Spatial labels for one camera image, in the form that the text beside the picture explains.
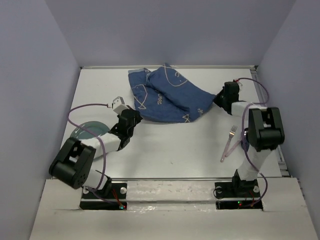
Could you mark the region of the blue embroidered cloth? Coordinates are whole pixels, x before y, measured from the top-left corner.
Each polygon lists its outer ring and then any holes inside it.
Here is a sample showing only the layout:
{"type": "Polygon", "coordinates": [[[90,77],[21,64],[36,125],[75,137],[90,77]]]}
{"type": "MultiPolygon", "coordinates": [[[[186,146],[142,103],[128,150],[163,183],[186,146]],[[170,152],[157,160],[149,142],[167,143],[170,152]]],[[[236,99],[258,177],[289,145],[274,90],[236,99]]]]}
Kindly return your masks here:
{"type": "Polygon", "coordinates": [[[134,107],[152,122],[191,123],[207,113],[214,94],[194,85],[165,63],[151,71],[140,68],[128,71],[134,107]]]}

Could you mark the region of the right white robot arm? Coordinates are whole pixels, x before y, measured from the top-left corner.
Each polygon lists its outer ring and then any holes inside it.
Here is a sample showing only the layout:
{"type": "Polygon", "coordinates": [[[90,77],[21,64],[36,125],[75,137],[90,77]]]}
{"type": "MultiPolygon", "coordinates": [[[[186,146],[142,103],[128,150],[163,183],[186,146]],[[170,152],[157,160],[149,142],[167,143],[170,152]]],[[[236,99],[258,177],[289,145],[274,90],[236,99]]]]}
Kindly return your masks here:
{"type": "Polygon", "coordinates": [[[241,79],[227,81],[214,98],[214,103],[231,116],[241,117],[239,144],[245,159],[238,167],[232,180],[215,183],[214,196],[219,199],[244,198],[251,194],[254,202],[260,201],[258,176],[267,157],[285,141],[281,113],[277,107],[267,107],[263,102],[240,100],[241,79]]]}

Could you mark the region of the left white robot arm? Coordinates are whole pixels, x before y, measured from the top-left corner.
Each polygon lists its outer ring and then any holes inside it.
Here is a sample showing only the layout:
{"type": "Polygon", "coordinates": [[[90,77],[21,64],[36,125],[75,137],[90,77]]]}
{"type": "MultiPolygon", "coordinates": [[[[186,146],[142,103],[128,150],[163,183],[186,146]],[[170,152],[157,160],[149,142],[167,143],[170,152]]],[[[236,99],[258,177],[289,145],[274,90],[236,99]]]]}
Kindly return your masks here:
{"type": "Polygon", "coordinates": [[[110,194],[112,179],[92,169],[95,158],[121,151],[134,135],[134,128],[143,119],[137,110],[126,106],[117,116],[109,132],[90,139],[68,138],[49,167],[49,174],[73,189],[86,188],[104,198],[110,194]]]}

